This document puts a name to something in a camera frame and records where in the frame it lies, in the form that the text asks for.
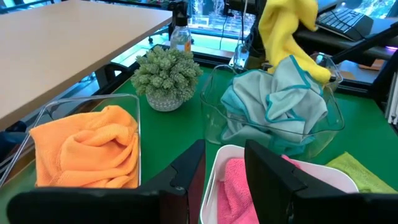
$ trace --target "white plant pot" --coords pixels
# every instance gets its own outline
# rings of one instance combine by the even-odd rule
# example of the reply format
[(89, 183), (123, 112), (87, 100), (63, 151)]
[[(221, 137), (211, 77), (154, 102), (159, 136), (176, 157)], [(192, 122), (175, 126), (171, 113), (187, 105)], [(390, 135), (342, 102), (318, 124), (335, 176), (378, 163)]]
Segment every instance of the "white plant pot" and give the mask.
[(147, 96), (147, 101), (148, 104), (157, 111), (161, 111), (161, 112), (169, 112), (169, 111), (173, 111), (176, 110), (177, 108), (179, 108), (183, 101), (182, 100), (178, 100), (178, 99), (171, 99), (171, 98), (156, 98), (150, 95), (146, 95)]

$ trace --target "orange towel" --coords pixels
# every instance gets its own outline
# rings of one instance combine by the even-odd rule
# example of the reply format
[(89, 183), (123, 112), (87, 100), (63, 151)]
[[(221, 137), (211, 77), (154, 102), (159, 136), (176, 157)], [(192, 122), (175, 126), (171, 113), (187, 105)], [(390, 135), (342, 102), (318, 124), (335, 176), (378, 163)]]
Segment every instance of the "orange towel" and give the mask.
[(137, 122), (119, 106), (45, 123), (30, 134), (38, 187), (138, 186)]

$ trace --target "bottle label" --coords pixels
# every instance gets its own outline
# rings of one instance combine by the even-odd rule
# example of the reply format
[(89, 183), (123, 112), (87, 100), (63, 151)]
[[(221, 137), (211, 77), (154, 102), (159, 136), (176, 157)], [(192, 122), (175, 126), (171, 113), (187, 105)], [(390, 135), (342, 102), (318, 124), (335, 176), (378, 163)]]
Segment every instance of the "bottle label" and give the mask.
[(184, 51), (185, 51), (185, 52), (191, 52), (191, 40), (188, 40), (188, 41), (185, 43)]

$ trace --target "succulent plant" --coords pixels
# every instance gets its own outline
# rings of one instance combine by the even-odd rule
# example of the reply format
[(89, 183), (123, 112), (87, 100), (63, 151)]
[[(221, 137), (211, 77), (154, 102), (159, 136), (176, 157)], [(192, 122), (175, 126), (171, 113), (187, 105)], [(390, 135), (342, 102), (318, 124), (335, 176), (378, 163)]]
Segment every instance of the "succulent plant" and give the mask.
[(187, 101), (193, 97), (198, 77), (203, 74), (191, 52), (164, 50), (160, 46), (138, 56), (140, 67), (131, 77), (138, 95)]

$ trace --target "wooden desk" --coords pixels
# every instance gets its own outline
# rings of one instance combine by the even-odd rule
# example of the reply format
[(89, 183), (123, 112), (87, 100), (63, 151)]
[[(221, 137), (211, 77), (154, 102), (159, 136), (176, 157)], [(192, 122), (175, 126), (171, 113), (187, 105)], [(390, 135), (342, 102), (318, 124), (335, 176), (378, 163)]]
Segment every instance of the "wooden desk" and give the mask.
[(169, 23), (171, 15), (70, 0), (0, 16), (0, 130)]

